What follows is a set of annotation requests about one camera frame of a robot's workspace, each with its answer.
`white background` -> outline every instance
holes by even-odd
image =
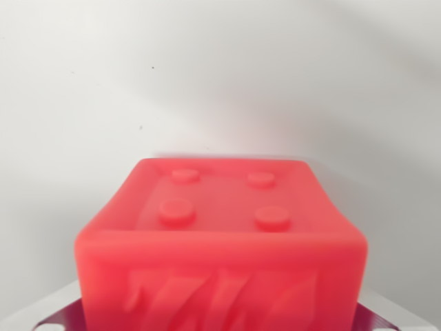
[[[0,1],[0,319],[144,157],[306,159],[366,283],[441,325],[441,4]]]

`translucent red material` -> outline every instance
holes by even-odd
[[[304,162],[146,159],[75,251],[88,331],[349,331],[367,242]]]

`red plastic object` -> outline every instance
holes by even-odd
[[[143,160],[76,240],[88,331],[349,331],[366,255],[300,161]]]

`metal plate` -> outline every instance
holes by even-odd
[[[64,325],[65,331],[87,331],[81,300],[71,303],[69,306],[41,321],[37,326],[45,323]],[[378,328],[399,330],[393,324],[359,304],[352,331],[373,331]]]
[[[0,322],[0,331],[87,331],[78,281]],[[379,294],[360,294],[352,331],[438,331]]]

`cube top surface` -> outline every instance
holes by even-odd
[[[145,159],[86,230],[355,234],[302,161]]]

